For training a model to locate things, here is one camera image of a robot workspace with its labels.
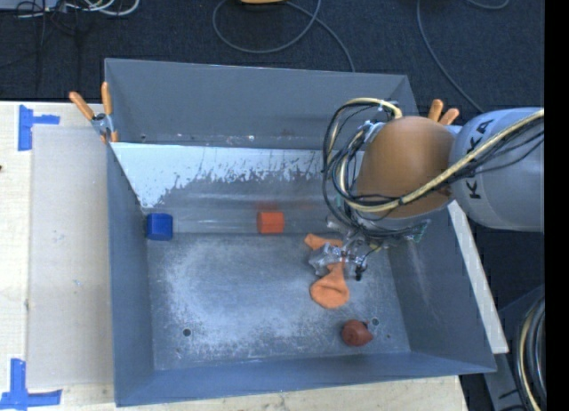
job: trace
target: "bin floor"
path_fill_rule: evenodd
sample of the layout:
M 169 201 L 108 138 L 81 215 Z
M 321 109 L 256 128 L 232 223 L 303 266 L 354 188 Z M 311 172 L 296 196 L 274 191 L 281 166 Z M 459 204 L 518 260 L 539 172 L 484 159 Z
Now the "bin floor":
M 174 233 L 148 241 L 156 369 L 265 358 L 409 351 L 386 252 L 369 256 L 348 303 L 327 310 L 309 287 L 318 276 L 304 236 Z M 367 321 L 373 340 L 349 347 L 341 328 Z

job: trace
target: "gray bin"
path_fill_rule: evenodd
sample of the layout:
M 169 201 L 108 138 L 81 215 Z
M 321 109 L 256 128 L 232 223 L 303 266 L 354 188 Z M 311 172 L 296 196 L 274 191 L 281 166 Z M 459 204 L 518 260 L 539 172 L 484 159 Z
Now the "gray bin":
M 303 239 L 334 236 L 325 128 L 356 97 L 417 115 L 406 76 L 109 59 L 105 78 L 121 137 L 107 154 L 118 406 L 496 369 L 446 210 L 421 242 L 373 254 L 344 306 L 309 296 Z M 283 234 L 256 232 L 268 208 Z M 172 240 L 146 238 L 151 213 L 173 216 Z M 341 341 L 353 318 L 373 333 L 363 347 Z

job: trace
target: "yellow cable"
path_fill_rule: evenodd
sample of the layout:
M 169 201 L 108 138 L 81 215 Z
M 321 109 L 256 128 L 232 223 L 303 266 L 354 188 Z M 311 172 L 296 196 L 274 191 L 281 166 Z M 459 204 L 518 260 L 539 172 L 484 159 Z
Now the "yellow cable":
M 348 102 L 346 102 L 341 108 L 346 108 L 348 107 L 350 104 L 361 104 L 361 103 L 368 103 L 368 104 L 377 104 L 379 107 L 386 107 L 389 110 L 391 110 L 391 112 L 393 113 L 393 117 L 394 118 L 400 118 L 403 116 L 403 113 L 401 112 L 401 109 L 398 108 L 397 106 L 395 106 L 394 104 L 385 101 L 385 100 L 378 100 L 377 98 L 354 98 L 352 100 L 349 100 Z M 334 125 L 333 131 L 330 133 L 330 145 L 328 146 L 328 163 L 330 164 L 330 161 L 332 159 L 332 149 L 333 149 L 333 145 L 336 142 L 336 136 L 338 135 L 338 121 L 339 119 L 336 119 L 336 125 Z
M 346 202 L 350 206 L 356 208 L 357 210 L 359 210 L 361 212 L 382 212 L 385 210 L 395 209 L 395 208 L 399 207 L 400 205 L 409 204 L 409 203 L 413 202 L 415 199 L 418 199 L 419 197 L 424 195 L 429 190 L 435 188 L 439 183 L 446 180 L 447 178 L 449 178 L 451 175 L 453 175 L 457 171 L 460 171 L 462 169 L 462 167 L 464 167 L 467 163 L 472 161 L 478 155 L 482 154 L 484 151 L 486 151 L 487 149 L 492 147 L 492 145 L 494 145 L 496 142 L 500 141 L 502 138 L 506 137 L 510 133 L 513 133 L 514 131 L 521 128 L 522 126 L 527 125 L 528 123 L 532 122 L 533 120 L 536 120 L 538 118 L 543 117 L 543 114 L 544 114 L 544 109 L 540 109 L 540 110 L 534 112 L 532 115 L 525 117 L 525 118 L 522 118 L 521 120 L 518 120 L 515 124 L 512 124 L 508 128 L 505 128 L 502 131 L 500 131 L 499 133 L 496 133 L 493 137 L 488 139 L 486 142 L 484 142 L 478 148 L 469 152 L 462 159 L 460 159 L 459 161 L 454 163 L 454 165 L 447 168 L 444 172 L 439 174 L 433 180 L 425 183 L 422 187 L 416 189 L 415 191 L 412 191 L 411 193 L 408 193 L 407 195 L 400 197 L 398 200 L 394 200 L 394 201 L 384 203 L 384 204 L 379 204 L 379 205 L 361 205 L 361 204 L 358 204 L 357 202 L 353 202 L 353 201 L 349 201 L 349 200 L 346 200 Z M 342 160 L 342 162 L 341 162 L 340 176 L 344 175 L 345 162 L 346 162 L 345 159 Z M 341 185 L 342 190 L 345 191 L 345 188 L 343 187 L 342 178 L 340 178 L 340 185 Z

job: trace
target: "wooden table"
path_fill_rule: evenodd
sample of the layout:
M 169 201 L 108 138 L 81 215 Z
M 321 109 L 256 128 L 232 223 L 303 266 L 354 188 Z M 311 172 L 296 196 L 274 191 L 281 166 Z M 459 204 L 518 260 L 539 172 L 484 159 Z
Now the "wooden table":
M 0 102 L 0 166 L 2 166 L 0 169 L 0 391 L 8 391 L 10 387 L 10 359 L 27 360 L 29 353 L 30 211 L 32 209 L 31 181 L 34 150 L 18 151 L 18 108 L 20 104 L 25 104 L 28 108 L 33 109 L 36 116 L 54 114 L 60 117 L 59 125 L 35 125 L 33 131 L 38 131 L 38 128 L 51 128 L 50 134 L 57 135 L 58 128 L 61 127 L 91 129 L 89 122 L 71 103 Z M 93 105 L 92 107 L 97 112 L 102 111 L 100 106 Z M 96 132 L 91 129 L 91 133 L 96 146 L 102 147 Z M 65 175 L 55 174 L 53 176 L 53 179 L 63 178 Z M 455 207 L 454 210 L 454 216 L 462 216 L 460 209 L 457 212 L 457 207 Z M 465 257 L 468 256 L 472 260 L 470 266 L 467 264 L 467 268 L 473 283 L 477 283 L 474 286 L 475 294 L 478 292 L 479 302 L 485 302 L 486 310 L 483 311 L 483 316 L 487 315 L 488 318 L 485 321 L 486 326 L 488 324 L 494 325 L 494 336 L 490 337 L 491 345 L 495 353 L 504 352 L 507 349 L 507 344 L 503 339 L 500 323 L 496 318 L 489 287 L 485 282 L 484 273 L 480 271 L 482 268 L 479 267 L 476 248 L 474 247 L 473 250 L 474 241 L 472 238 L 468 238 L 468 241 L 469 254 Z M 57 336 L 57 334 L 44 334 L 46 345 L 49 346 L 50 339 L 57 340 Z M 115 409 L 112 381 L 62 383 L 43 389 L 35 388 L 33 383 L 28 383 L 30 393 L 53 389 L 63 390 L 61 403 L 58 406 L 61 409 Z M 206 399 L 142 408 L 147 410 L 184 409 L 188 411 L 271 409 L 291 411 L 321 409 L 459 411 L 468 409 L 459 379 L 456 376 L 227 399 Z

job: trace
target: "cable on floor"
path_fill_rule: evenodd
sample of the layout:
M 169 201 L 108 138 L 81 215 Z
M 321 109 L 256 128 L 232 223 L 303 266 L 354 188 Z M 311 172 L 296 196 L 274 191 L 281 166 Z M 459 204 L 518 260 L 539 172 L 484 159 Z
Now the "cable on floor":
M 344 53 L 346 54 L 346 58 L 348 59 L 349 62 L 349 66 L 352 72 L 356 72 L 356 69 L 354 67 L 354 62 L 351 58 L 351 55 L 349 54 L 348 48 L 344 45 L 344 43 L 340 40 L 340 38 L 338 37 L 338 35 L 336 35 L 336 33 L 333 32 L 333 30 L 328 27 L 323 21 L 321 21 L 317 15 L 318 12 L 320 11 L 320 5 L 322 3 L 322 0 L 317 0 L 317 7 L 314 10 L 314 12 L 310 12 L 307 11 L 306 9 L 298 6 L 297 4 L 294 3 L 286 3 L 286 5 L 291 6 L 292 8 L 294 8 L 297 11 L 300 11 L 304 14 L 307 14 L 310 17 L 310 21 L 309 24 L 299 33 L 299 35 L 297 35 L 294 39 L 290 40 L 289 42 L 283 44 L 283 45 L 279 45 L 278 47 L 272 48 L 272 49 L 266 49 L 266 50 L 256 50 L 256 49 L 247 49 L 238 45 L 235 45 L 233 43 L 231 43 L 224 35 L 221 34 L 220 30 L 218 29 L 217 26 L 217 13 L 218 10 L 227 2 L 228 0 L 221 0 L 218 5 L 215 7 L 215 9 L 213 10 L 213 15 L 212 15 L 212 24 L 213 24 L 213 29 L 215 30 L 215 33 L 217 34 L 217 36 L 219 37 L 219 39 L 221 41 L 223 41 L 225 44 L 227 44 L 229 47 L 232 47 L 233 49 L 236 49 L 240 52 L 247 52 L 247 53 L 258 53 L 258 54 L 262 54 L 262 53 L 274 53 L 274 52 L 280 52 L 283 51 L 284 49 L 292 46 L 293 44 L 298 43 L 301 38 L 303 36 L 305 36 L 309 30 L 312 28 L 312 26 L 314 25 L 314 22 L 317 22 L 319 25 L 321 25 L 335 40 L 336 42 L 340 45 L 342 51 L 344 51 Z
M 504 0 L 501 4 L 497 4 L 497 5 L 493 5 L 493 4 L 481 4 L 478 2 L 475 2 L 474 0 L 464 0 L 469 4 L 472 4 L 473 6 L 476 6 L 478 8 L 482 8 L 482 9 L 487 9 L 487 10 L 500 10 L 502 8 L 505 8 L 508 3 L 509 0 Z M 484 113 L 485 110 L 482 109 L 470 96 L 468 96 L 464 90 L 454 81 L 454 79 L 451 77 L 451 75 L 448 73 L 448 71 L 445 69 L 445 67 L 443 66 L 443 64 L 441 63 L 441 61 L 438 59 L 437 55 L 435 54 L 435 51 L 433 50 L 433 48 L 431 47 L 429 40 L 427 39 L 427 36 L 425 34 L 425 30 L 423 29 L 423 25 L 421 22 L 421 0 L 417 0 L 417 7 L 416 7 L 416 16 L 417 16 L 417 24 L 419 26 L 419 31 L 421 32 L 421 37 L 425 43 L 425 45 L 427 46 L 427 49 L 429 50 L 429 53 L 431 54 L 431 56 L 433 57 L 433 60 L 435 60 L 435 63 L 437 64 L 437 66 L 439 67 L 439 69 L 443 72 L 443 74 L 445 75 L 445 77 L 449 80 L 449 82 L 454 86 L 454 88 L 456 88 L 456 90 L 458 90 L 462 96 L 464 96 L 469 102 L 470 104 L 472 104 L 472 106 L 474 106 L 474 108 L 481 112 Z

